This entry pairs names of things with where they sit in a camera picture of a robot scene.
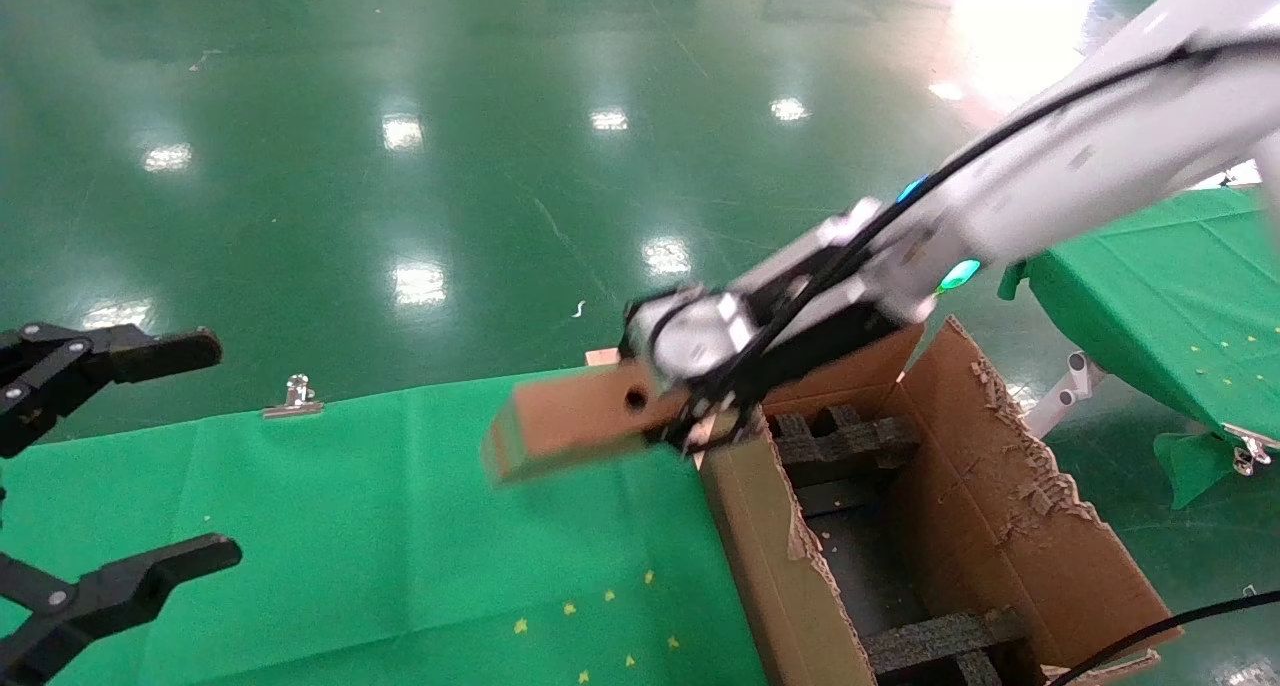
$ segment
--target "metal bracket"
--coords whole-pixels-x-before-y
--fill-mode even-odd
[[[1258,465],[1270,466],[1271,454],[1267,453],[1267,449],[1280,452],[1280,442],[1276,442],[1271,436],[1263,436],[1257,431],[1249,431],[1248,427],[1224,424],[1222,430],[1244,442],[1244,448],[1235,445],[1235,459],[1233,463],[1235,472],[1240,476],[1253,476],[1253,468]]]
[[[1069,355],[1065,375],[1059,379],[1043,399],[1023,415],[1027,430],[1037,439],[1043,439],[1066,416],[1066,412],[1071,411],[1075,403],[1092,398],[1093,387],[1097,387],[1106,376],[1106,370],[1089,358],[1088,353]]]
[[[306,372],[294,372],[284,381],[284,403],[262,410],[262,419],[284,419],[287,416],[306,416],[324,411],[324,402],[317,402],[311,390],[311,380]]]

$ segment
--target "hole in wooden block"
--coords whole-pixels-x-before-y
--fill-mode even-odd
[[[631,408],[631,411],[644,411],[644,407],[649,404],[649,394],[644,393],[644,389],[640,389],[640,387],[631,387],[631,389],[627,389],[626,402],[627,408]]]

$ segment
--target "green indicator light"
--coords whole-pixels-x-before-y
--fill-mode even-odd
[[[938,284],[938,293],[942,291],[951,291],[957,288],[957,285],[965,285],[965,282],[973,278],[974,273],[978,273],[982,267],[982,262],[978,259],[969,259],[968,261],[956,262],[956,266],[951,271],[947,271],[945,279]]]

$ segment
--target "metal clip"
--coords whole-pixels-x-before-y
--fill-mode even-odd
[[[324,411],[324,402],[312,401],[316,393],[308,385],[306,372],[294,372],[284,381],[284,403],[262,410],[262,419],[284,419],[285,416],[306,416]]]
[[[1244,448],[1236,445],[1234,463],[1231,465],[1240,476],[1253,476],[1253,467],[1257,465],[1268,466],[1271,463],[1271,454],[1267,453],[1267,449],[1280,451],[1280,443],[1275,439],[1263,436],[1257,431],[1249,431],[1248,427],[1224,424],[1222,430],[1244,442]]]

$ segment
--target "black robotic claw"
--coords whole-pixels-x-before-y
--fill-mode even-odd
[[[13,458],[110,381],[131,384],[214,366],[205,329],[148,337],[133,325],[74,331],[28,323],[0,331],[0,457]]]
[[[0,639],[0,686],[40,686],[92,641],[151,622],[174,586],[239,563],[241,549],[206,534],[111,562],[67,584],[0,554],[0,598],[31,616]]]

